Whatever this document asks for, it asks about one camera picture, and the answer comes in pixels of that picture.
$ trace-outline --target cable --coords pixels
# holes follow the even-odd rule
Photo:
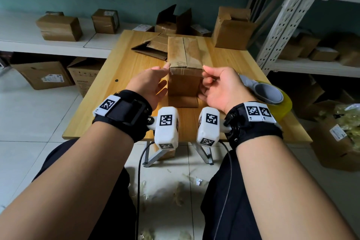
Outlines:
[[[152,141],[150,144],[144,149],[144,151],[141,154],[140,160],[139,160],[139,168],[137,170],[137,209],[136,209],[136,240],[139,238],[139,216],[140,216],[140,168],[141,168],[141,161],[143,159],[144,153],[146,150],[150,147],[151,144],[154,144],[155,142]]]
[[[219,218],[219,222],[217,224],[217,227],[216,227],[216,231],[215,231],[215,235],[214,235],[214,240],[216,240],[216,235],[218,233],[218,229],[219,229],[219,225],[220,225],[220,221],[221,221],[221,218],[223,217],[223,212],[224,212],[224,209],[225,209],[225,205],[226,205],[226,202],[227,202],[227,197],[229,195],[229,191],[230,191],[230,186],[231,186],[231,179],[233,177],[233,165],[231,163],[231,156],[230,156],[230,152],[229,150],[227,149],[226,145],[222,142],[222,141],[219,141],[226,149],[227,151],[227,154],[229,156],[229,160],[230,160],[230,182],[229,182],[229,188],[227,189],[227,194],[226,194],[226,197],[225,197],[225,202],[224,202],[224,206],[223,206],[223,209],[221,211],[221,214],[220,214],[220,218]]]

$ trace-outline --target hand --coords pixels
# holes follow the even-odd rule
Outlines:
[[[198,97],[207,102],[210,107],[227,114],[236,105],[256,101],[233,68],[205,65],[203,68],[204,79],[200,83],[201,93]]]
[[[152,109],[155,110],[159,101],[167,93],[166,80],[161,80],[169,73],[170,63],[166,63],[163,68],[154,66],[146,69],[133,77],[125,89],[131,90],[144,97]]]

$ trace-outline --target wood grain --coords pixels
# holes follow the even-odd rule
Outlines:
[[[119,41],[111,51],[88,93],[71,119],[70,124],[66,128],[63,134],[64,139],[81,137],[92,123],[92,111],[99,106],[108,95],[123,90],[133,76],[147,68],[164,65],[164,61],[162,60],[131,50],[132,47],[139,45],[153,36],[154,33],[142,31],[125,30],[122,33]],[[238,73],[244,74],[249,78],[269,82],[249,52],[214,48],[211,38],[189,37],[198,40],[204,65],[214,67],[231,66]],[[167,105],[168,100],[167,96],[165,96],[153,112],[153,116],[157,116],[158,110]],[[196,140],[199,114],[205,106],[206,104],[199,100],[198,108],[178,108],[180,117],[179,142]],[[286,115],[280,122],[280,125],[283,128],[284,141],[286,143],[310,143],[312,141],[292,113]],[[148,131],[144,140],[153,139],[153,132]],[[224,134],[221,135],[221,139],[226,141]]]

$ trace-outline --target white tile floor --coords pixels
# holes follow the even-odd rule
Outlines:
[[[17,71],[0,70],[0,212],[30,184],[49,152],[64,141],[61,135],[81,100],[76,87],[36,91]],[[142,142],[134,145],[125,165],[133,194],[142,149]],[[360,236],[360,174],[323,168],[310,148],[292,151]],[[226,151],[214,147],[212,153],[214,165],[210,166],[192,146],[180,146],[175,159],[142,167],[148,198],[140,215],[141,229],[154,230],[157,240],[178,239],[181,231],[195,240],[202,238],[205,223],[200,204]],[[194,184],[196,177],[203,179],[201,186]]]

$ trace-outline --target perforated metal upright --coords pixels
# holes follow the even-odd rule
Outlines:
[[[314,1],[285,0],[283,2],[282,9],[255,59],[266,75]]]

